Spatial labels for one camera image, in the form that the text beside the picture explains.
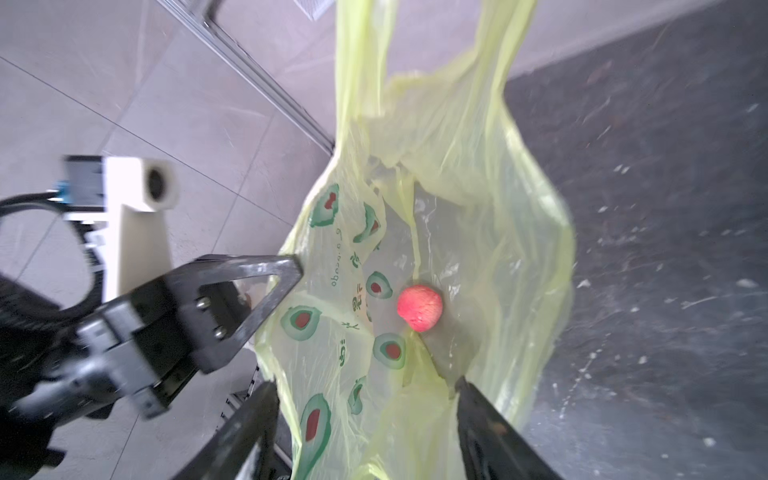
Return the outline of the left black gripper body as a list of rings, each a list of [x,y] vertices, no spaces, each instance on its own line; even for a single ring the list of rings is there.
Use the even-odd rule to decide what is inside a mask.
[[[106,418],[121,398],[154,418],[196,373],[165,284],[151,282],[100,307],[45,357],[42,379],[11,405],[14,420]]]

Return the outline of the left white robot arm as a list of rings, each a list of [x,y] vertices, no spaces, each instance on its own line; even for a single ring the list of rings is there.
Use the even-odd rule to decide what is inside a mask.
[[[290,256],[209,255],[52,331],[1,304],[1,430],[43,437],[121,398],[154,418],[199,372],[226,366],[302,271]]]

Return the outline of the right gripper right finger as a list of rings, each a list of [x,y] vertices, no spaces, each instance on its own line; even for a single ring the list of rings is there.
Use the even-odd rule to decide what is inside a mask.
[[[472,480],[562,480],[472,383],[461,377],[457,420],[462,460]]]

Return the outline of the yellow-green plastic bag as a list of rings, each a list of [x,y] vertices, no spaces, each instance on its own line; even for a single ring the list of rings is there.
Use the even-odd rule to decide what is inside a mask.
[[[567,207],[505,104],[531,1],[482,1],[472,44],[394,72],[395,1],[336,7],[334,155],[283,252],[303,276],[255,339],[296,479],[460,479],[456,382],[522,428],[572,304]],[[400,293],[443,300],[416,332]]]

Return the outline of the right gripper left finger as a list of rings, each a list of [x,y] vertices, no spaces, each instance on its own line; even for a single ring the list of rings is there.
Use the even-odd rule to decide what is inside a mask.
[[[264,382],[174,480],[275,479],[278,414],[277,385]]]

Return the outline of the red peach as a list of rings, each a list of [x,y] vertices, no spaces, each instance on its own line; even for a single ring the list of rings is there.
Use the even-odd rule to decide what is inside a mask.
[[[432,329],[443,313],[439,293],[425,285],[405,288],[397,300],[397,314],[416,332]]]

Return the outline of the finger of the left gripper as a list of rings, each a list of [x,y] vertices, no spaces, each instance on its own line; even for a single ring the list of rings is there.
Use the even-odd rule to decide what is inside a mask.
[[[287,255],[211,254],[163,276],[198,370],[226,366],[298,285],[303,271]]]

